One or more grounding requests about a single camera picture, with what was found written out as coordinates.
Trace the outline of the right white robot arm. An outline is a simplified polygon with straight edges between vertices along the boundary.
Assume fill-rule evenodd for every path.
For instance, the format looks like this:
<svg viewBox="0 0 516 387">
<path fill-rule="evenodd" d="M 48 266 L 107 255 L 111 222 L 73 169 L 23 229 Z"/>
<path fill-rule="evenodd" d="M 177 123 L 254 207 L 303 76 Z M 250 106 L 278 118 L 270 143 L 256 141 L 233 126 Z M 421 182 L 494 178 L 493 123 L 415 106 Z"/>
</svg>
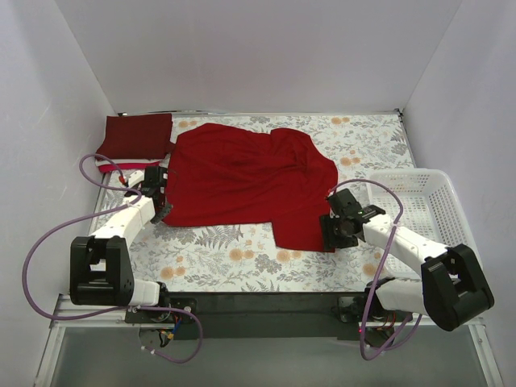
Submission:
<svg viewBox="0 0 516 387">
<path fill-rule="evenodd" d="M 331 213 L 319 219 L 326 250 L 368 243 L 415 274 L 379 277 L 367 284 L 366 317 L 380 321 L 393 311 L 422 314 L 441 329 L 454 331 L 494 306 L 492 290 L 469 246 L 448 246 L 400 227 L 380 207 L 362 206 L 349 189 L 330 194 L 327 201 Z"/>
</svg>

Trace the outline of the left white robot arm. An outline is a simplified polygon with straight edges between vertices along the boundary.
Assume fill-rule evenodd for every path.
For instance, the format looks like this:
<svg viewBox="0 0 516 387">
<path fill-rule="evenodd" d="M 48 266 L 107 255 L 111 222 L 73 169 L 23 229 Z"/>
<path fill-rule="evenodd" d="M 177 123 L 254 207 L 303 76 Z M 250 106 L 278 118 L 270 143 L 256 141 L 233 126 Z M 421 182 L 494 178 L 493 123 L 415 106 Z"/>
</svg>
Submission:
<svg viewBox="0 0 516 387">
<path fill-rule="evenodd" d="M 70 298 L 75 305 L 144 307 L 156 323 L 165 321 L 171 302 L 160 295 L 157 282 L 134 278 L 129 249 L 149 223 L 161 222 L 173 208 L 165 195 L 168 173 L 165 167 L 151 166 L 129 176 L 132 189 L 126 193 L 123 210 L 87 237 L 77 237 L 70 248 Z"/>
</svg>

